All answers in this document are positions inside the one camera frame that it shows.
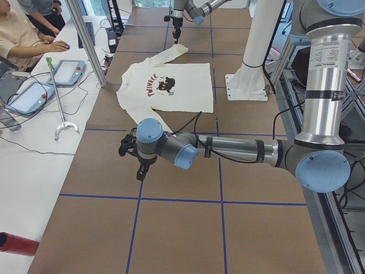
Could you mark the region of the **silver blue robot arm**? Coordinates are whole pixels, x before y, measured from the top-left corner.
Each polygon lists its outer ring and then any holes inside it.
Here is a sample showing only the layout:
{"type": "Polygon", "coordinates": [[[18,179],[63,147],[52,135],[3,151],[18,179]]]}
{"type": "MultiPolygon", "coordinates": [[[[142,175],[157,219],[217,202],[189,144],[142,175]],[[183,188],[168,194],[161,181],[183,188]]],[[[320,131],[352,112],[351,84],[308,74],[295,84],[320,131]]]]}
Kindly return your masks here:
{"type": "Polygon", "coordinates": [[[142,120],[134,153],[144,180],[158,157],[189,169],[197,155],[238,163],[268,163],[293,174],[318,193],[335,191],[350,177],[350,164],[339,137],[352,38],[361,30],[363,1],[295,1],[289,42],[310,45],[303,125],[294,140],[243,140],[195,133],[173,135],[153,118],[142,120]]]}
{"type": "Polygon", "coordinates": [[[197,7],[192,0],[175,0],[173,7],[170,8],[169,15],[164,17],[164,21],[168,22],[172,19],[173,23],[173,39],[178,44],[181,35],[181,27],[183,26],[184,12],[190,16],[192,22],[199,26],[204,22],[207,15],[211,14],[215,9],[225,4],[227,0],[213,0],[205,2],[201,7],[197,7]]]}

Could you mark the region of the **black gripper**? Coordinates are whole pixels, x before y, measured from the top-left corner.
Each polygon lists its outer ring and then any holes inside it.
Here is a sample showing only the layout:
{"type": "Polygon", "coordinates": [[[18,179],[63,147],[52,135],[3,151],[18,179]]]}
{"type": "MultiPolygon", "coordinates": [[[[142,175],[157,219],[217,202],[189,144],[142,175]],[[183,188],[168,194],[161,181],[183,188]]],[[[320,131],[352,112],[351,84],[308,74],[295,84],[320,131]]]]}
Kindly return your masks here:
{"type": "Polygon", "coordinates": [[[137,151],[137,154],[138,154],[137,158],[141,165],[137,171],[136,179],[139,181],[144,181],[149,171],[149,166],[156,162],[157,155],[155,153],[147,154],[140,150],[137,151]]]}
{"type": "Polygon", "coordinates": [[[172,21],[173,21],[173,39],[174,39],[174,43],[178,43],[179,39],[180,39],[180,35],[181,35],[181,27],[183,25],[183,20],[181,17],[172,17],[172,21]]]}

